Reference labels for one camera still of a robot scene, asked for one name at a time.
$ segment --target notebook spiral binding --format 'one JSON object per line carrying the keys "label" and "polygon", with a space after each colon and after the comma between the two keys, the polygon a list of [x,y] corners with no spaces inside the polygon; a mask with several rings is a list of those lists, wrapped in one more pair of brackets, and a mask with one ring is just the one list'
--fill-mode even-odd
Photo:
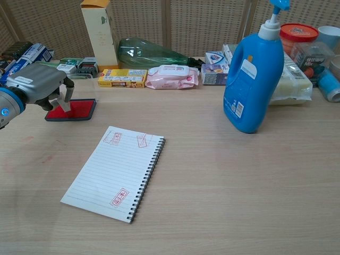
{"label": "notebook spiral binding", "polygon": [[163,149],[164,143],[165,143],[165,139],[164,138],[161,138],[158,141],[158,144],[157,144],[157,147],[156,147],[156,151],[154,152],[154,154],[153,154],[153,156],[151,158],[149,167],[146,170],[146,173],[145,173],[145,175],[143,177],[142,183],[140,184],[141,187],[138,189],[139,191],[137,192],[137,195],[135,196],[136,199],[133,200],[134,201],[134,203],[132,204],[133,207],[130,208],[130,212],[129,212],[129,215],[131,215],[131,216],[127,217],[127,219],[130,219],[131,221],[133,221],[133,217],[135,216],[135,214],[137,212],[137,209],[139,207],[140,201],[142,200],[142,197],[144,195],[145,189],[146,189],[146,187],[148,185],[148,182],[150,180],[151,174],[152,174],[152,172],[155,169],[155,166],[157,164],[159,155],[160,155],[160,153],[161,153],[161,151]]}

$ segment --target wooden table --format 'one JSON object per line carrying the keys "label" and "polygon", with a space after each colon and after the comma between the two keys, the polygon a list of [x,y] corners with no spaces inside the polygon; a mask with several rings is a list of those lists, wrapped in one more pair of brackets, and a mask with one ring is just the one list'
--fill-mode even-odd
{"label": "wooden table", "polygon": [[[340,254],[340,104],[315,89],[244,134],[223,92],[78,80],[90,121],[28,106],[0,131],[0,254]],[[109,125],[167,139],[131,225],[60,203]]]}

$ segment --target notebook page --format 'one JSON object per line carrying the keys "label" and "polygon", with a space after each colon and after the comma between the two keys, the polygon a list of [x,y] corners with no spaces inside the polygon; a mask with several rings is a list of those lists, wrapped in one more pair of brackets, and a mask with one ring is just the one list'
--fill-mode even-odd
{"label": "notebook page", "polygon": [[162,138],[109,126],[61,202],[130,222],[135,196]]}

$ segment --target green plastic bottle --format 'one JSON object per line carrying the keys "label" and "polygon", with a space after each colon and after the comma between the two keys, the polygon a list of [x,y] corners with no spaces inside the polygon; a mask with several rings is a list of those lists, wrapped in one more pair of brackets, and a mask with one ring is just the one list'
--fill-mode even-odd
{"label": "green plastic bottle", "polygon": [[201,60],[184,56],[152,42],[133,37],[122,39],[118,59],[133,68],[152,68],[160,65],[187,65],[201,68]]}

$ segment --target pink wet wipes package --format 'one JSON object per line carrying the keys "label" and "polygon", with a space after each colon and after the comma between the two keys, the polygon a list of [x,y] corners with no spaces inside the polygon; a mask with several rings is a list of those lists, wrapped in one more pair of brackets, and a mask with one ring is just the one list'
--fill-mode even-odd
{"label": "pink wet wipes package", "polygon": [[148,72],[146,87],[151,89],[186,89],[198,86],[199,71],[186,65],[161,65]]}

